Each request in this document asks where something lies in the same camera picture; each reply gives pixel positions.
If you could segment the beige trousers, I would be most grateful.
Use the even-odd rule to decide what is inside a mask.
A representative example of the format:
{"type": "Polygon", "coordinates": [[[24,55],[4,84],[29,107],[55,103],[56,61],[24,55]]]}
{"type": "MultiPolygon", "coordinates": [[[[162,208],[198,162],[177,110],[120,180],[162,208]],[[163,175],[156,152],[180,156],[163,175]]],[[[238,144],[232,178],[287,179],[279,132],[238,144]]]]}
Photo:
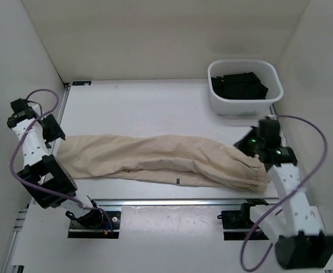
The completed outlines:
{"type": "Polygon", "coordinates": [[[70,136],[60,143],[56,157],[75,179],[106,177],[252,192],[266,191],[271,181],[257,158],[199,136],[70,136]]]}

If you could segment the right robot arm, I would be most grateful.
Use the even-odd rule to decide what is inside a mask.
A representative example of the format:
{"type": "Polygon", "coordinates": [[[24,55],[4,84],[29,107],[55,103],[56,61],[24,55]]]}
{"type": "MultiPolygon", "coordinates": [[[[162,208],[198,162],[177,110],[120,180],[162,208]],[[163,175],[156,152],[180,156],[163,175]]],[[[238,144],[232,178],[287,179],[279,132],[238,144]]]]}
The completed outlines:
{"type": "Polygon", "coordinates": [[[298,161],[292,148],[281,144],[277,121],[261,120],[235,147],[245,155],[257,155],[278,193],[279,202],[269,207],[253,205],[240,212],[240,222],[249,227],[240,251],[256,229],[271,241],[276,260],[284,270],[324,268],[333,255],[333,235],[326,234],[311,210],[302,189],[298,161]]]}

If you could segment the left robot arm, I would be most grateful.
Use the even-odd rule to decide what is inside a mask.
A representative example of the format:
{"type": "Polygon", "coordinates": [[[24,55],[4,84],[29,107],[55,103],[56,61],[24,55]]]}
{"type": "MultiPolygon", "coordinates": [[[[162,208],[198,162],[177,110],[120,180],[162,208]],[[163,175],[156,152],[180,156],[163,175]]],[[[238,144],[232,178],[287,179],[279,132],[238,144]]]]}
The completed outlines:
{"type": "Polygon", "coordinates": [[[50,143],[57,139],[65,139],[61,127],[55,117],[50,114],[29,125],[38,115],[32,110],[13,114],[7,125],[19,140],[23,154],[23,169],[14,172],[35,201],[44,209],[64,208],[65,215],[80,225],[96,229],[105,221],[104,214],[97,210],[96,203],[91,200],[81,201],[76,196],[77,186],[68,171],[49,153],[50,143]]]}

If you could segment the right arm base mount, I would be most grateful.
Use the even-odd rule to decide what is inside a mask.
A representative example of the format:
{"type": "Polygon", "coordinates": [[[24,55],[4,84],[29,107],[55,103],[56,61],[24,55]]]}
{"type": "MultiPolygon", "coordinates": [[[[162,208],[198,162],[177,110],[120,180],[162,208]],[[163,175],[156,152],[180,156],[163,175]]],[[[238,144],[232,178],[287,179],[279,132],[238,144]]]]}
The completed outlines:
{"type": "Polygon", "coordinates": [[[217,219],[222,223],[225,241],[243,241],[254,225],[249,206],[242,206],[240,210],[223,210],[217,219]]]}

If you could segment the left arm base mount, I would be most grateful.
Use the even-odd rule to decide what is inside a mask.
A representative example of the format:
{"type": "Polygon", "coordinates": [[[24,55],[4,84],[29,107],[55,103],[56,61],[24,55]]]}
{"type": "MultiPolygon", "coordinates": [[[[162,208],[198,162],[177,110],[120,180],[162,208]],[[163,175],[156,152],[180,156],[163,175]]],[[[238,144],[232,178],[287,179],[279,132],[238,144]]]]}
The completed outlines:
{"type": "Polygon", "coordinates": [[[99,211],[89,212],[84,217],[76,218],[66,212],[70,219],[68,238],[82,239],[118,239],[121,225],[121,211],[106,211],[110,221],[99,211]]]}

